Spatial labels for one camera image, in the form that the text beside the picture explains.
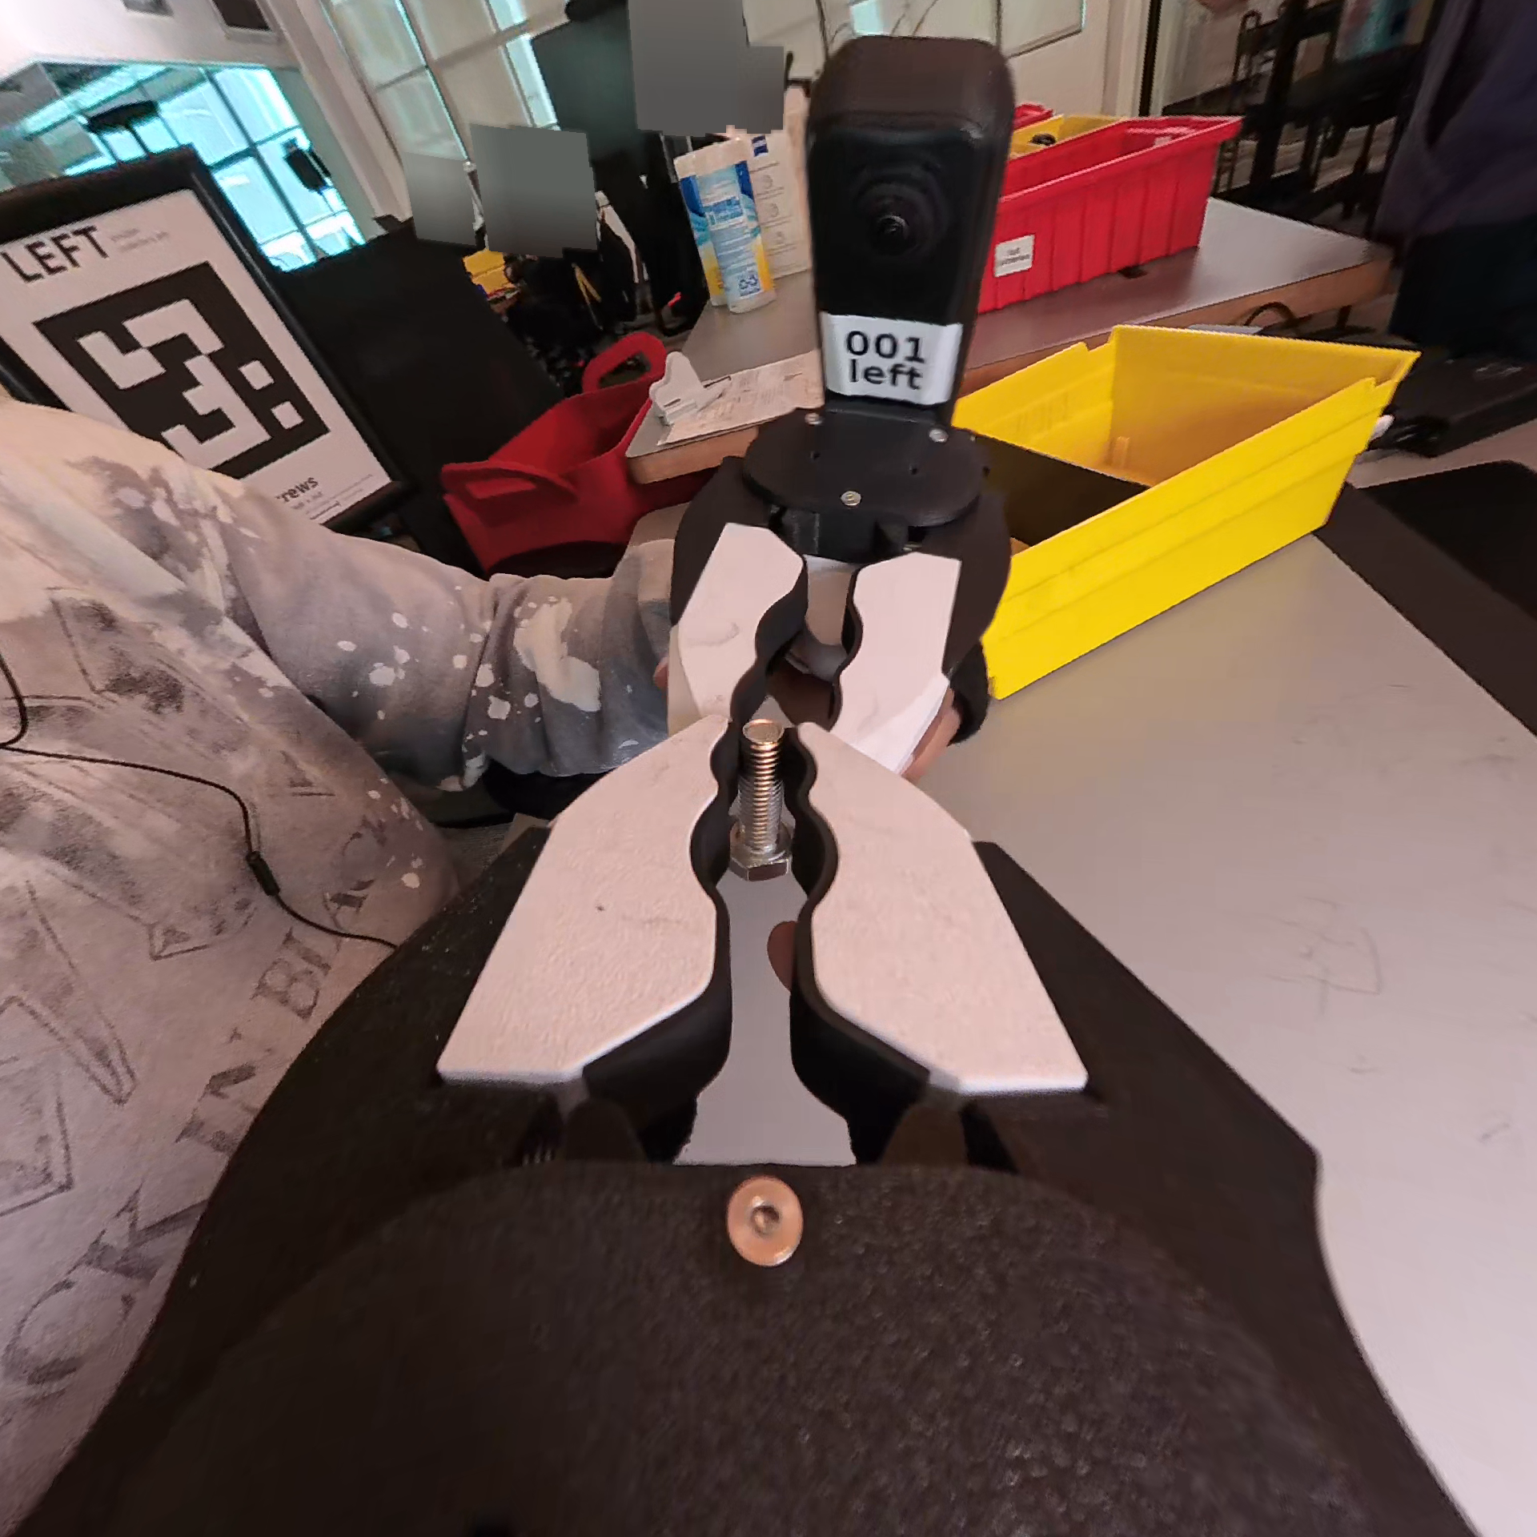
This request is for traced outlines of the black tape strip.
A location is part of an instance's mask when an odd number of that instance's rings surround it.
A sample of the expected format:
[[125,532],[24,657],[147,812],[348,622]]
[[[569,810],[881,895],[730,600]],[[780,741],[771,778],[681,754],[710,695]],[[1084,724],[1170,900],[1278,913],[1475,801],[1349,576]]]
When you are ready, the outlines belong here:
[[1267,587],[1272,697],[1301,752],[1534,820],[1532,474],[1345,487]]

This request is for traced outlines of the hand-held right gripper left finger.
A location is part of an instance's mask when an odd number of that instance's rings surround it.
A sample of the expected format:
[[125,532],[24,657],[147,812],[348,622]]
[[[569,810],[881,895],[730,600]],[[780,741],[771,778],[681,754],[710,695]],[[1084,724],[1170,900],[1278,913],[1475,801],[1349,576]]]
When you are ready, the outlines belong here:
[[707,717],[549,827],[438,1059],[449,1083],[701,1092],[732,1039],[734,730]]

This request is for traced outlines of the red felt bag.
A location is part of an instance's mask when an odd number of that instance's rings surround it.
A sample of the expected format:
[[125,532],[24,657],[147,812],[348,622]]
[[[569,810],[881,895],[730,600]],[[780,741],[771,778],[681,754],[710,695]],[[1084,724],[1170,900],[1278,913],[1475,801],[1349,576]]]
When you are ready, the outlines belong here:
[[707,472],[639,483],[628,470],[666,359],[661,338],[624,337],[586,366],[579,395],[489,459],[443,466],[447,507],[483,573],[562,545],[624,545],[643,516],[683,507],[703,488]]

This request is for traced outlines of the black framed tag sign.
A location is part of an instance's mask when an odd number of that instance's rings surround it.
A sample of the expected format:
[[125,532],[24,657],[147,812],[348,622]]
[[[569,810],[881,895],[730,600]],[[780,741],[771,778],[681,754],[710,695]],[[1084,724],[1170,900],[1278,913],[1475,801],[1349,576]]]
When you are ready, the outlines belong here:
[[4,192],[2,379],[311,523],[412,488],[191,148]]

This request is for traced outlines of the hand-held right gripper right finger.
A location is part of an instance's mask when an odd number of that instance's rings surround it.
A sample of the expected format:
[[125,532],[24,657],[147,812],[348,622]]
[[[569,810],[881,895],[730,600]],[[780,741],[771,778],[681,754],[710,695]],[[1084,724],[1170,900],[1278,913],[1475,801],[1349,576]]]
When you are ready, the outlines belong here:
[[800,995],[844,1037],[963,1100],[1089,1076],[981,851],[943,805],[829,730],[796,730]]

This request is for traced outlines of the steel hex bolt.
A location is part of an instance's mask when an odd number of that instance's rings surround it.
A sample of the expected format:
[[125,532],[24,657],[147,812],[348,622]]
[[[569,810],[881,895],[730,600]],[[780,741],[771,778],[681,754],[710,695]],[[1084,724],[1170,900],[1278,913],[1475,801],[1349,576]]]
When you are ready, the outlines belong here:
[[793,843],[784,820],[780,774],[785,724],[756,717],[741,730],[734,825],[729,840],[732,873],[749,882],[780,878],[791,869]]

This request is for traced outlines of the yellow plastic bin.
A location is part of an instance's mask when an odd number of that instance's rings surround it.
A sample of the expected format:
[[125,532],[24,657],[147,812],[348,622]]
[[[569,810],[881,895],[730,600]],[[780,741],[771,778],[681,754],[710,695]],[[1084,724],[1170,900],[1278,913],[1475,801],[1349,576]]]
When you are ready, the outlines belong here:
[[1010,157],[1020,159],[1045,148],[1076,141],[1091,132],[1128,122],[1124,117],[1107,113],[1053,113],[1031,121],[1012,133]]
[[1020,492],[992,693],[1029,684],[1322,529],[1417,351],[1120,326],[965,395],[954,423],[1098,479]]

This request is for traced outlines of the person's left hand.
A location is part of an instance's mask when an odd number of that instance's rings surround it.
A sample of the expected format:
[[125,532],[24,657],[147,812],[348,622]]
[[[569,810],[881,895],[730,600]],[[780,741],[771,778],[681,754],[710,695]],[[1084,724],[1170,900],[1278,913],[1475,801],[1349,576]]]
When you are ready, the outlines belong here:
[[963,715],[957,708],[956,692],[948,690],[945,703],[935,712],[924,735],[919,739],[915,752],[902,770],[910,781],[921,781],[935,765],[935,761],[950,748],[963,724]]

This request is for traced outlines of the white cardboard box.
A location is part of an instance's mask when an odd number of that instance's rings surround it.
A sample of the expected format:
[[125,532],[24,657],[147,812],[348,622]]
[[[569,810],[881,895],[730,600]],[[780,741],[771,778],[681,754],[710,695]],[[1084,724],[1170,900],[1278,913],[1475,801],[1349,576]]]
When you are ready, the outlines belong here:
[[774,284],[813,267],[804,148],[787,128],[751,137],[749,170],[762,243]]

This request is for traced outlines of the black office chair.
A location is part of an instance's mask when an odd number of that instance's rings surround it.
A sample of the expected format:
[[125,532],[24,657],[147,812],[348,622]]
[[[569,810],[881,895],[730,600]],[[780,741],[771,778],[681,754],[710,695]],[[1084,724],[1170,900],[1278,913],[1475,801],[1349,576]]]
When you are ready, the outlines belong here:
[[443,466],[489,459],[560,401],[548,368],[471,278],[462,251],[412,221],[275,273],[275,291],[335,375],[407,492],[416,547],[483,574],[441,492]]

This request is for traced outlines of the blue label wipes canister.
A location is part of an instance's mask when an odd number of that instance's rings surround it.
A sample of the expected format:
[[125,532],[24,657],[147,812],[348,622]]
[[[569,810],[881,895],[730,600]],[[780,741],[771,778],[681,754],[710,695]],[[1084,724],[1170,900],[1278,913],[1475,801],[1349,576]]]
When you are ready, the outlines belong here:
[[701,155],[698,190],[725,305],[730,315],[749,315],[776,300],[776,280],[745,148],[740,141],[721,141],[701,150]]
[[699,262],[703,267],[705,285],[709,291],[709,300],[712,307],[725,309],[727,296],[725,296],[725,284],[721,274],[721,263],[718,258],[718,249],[714,245],[714,238],[710,234],[710,225],[707,221],[705,205],[699,192],[699,176],[698,176],[698,161],[699,152],[690,148],[685,154],[679,154],[674,159],[676,179],[679,185],[679,196],[685,205],[685,214],[688,219],[690,234],[696,241]]

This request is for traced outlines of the clipboard with papers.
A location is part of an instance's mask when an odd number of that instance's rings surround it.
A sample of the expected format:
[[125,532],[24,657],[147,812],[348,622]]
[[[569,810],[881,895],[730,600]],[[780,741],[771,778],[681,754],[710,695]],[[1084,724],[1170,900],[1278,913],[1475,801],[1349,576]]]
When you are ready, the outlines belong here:
[[683,351],[668,351],[659,380],[626,446],[628,459],[730,435],[824,402],[820,351],[703,379]]

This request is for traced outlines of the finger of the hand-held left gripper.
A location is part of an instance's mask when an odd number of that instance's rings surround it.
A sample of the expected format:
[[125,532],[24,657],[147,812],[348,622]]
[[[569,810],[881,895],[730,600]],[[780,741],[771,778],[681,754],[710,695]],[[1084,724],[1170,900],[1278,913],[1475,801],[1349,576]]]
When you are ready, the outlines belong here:
[[771,664],[802,631],[804,560],[767,527],[690,525],[672,571],[666,730],[707,717],[747,724],[769,697]]
[[954,558],[811,558],[806,624],[785,655],[787,719],[908,772],[952,692],[945,657],[961,569]]

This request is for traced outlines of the red plastic bin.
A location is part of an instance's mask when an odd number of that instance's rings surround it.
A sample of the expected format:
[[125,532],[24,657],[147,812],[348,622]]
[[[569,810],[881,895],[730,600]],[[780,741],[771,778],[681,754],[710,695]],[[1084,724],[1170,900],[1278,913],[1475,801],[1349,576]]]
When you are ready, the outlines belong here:
[[1241,117],[1144,117],[1009,161],[981,315],[1201,243]]

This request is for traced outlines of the black flat device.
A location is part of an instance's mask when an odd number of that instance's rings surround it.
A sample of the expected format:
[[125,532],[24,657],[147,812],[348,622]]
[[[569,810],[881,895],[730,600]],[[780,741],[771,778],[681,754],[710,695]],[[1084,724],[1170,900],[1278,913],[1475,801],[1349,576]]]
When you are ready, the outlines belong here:
[[1536,364],[1422,359],[1397,386],[1371,445],[1439,457],[1536,419]]

